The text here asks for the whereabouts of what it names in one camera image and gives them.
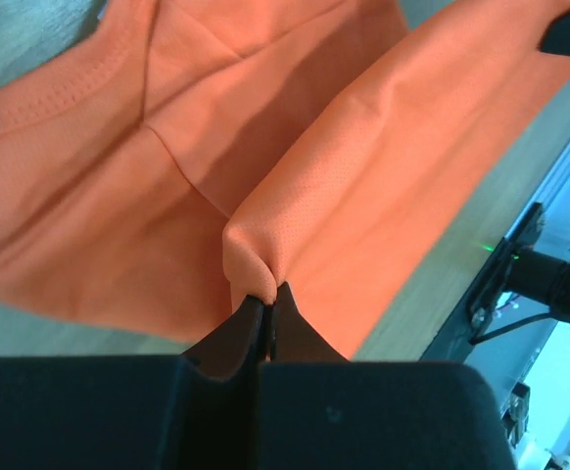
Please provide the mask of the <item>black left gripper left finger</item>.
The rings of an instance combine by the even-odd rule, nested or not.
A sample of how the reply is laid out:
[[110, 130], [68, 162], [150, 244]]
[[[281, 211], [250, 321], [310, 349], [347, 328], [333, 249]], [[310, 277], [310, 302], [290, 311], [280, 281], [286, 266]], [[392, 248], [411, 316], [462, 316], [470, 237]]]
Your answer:
[[245, 469], [264, 305], [183, 354], [0, 357], [0, 469]]

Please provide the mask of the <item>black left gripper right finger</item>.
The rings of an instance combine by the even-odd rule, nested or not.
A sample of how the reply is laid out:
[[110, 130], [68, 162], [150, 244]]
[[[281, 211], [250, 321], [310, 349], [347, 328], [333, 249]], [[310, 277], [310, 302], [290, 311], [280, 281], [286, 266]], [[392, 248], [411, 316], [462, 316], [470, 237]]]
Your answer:
[[349, 362], [300, 315], [288, 284], [259, 368], [258, 469], [512, 469], [489, 385], [457, 362]]

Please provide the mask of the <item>orange t shirt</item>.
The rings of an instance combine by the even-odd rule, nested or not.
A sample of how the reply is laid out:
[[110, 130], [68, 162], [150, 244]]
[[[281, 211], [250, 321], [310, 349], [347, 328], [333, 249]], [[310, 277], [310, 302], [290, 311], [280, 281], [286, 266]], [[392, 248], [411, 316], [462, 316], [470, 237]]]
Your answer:
[[0, 88], [0, 304], [196, 341], [288, 284], [362, 345], [570, 79], [570, 1], [112, 1]]

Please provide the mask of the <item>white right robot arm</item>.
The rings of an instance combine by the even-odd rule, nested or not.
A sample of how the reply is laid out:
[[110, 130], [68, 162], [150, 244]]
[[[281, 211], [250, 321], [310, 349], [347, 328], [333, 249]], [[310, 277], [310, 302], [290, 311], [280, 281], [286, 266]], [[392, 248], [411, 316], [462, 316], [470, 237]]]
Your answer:
[[[570, 57], [570, 10], [553, 20], [539, 50]], [[531, 323], [553, 319], [570, 325], [570, 261], [523, 250], [506, 279], [508, 290], [548, 307], [548, 312], [511, 323], [491, 335], [504, 334]]]

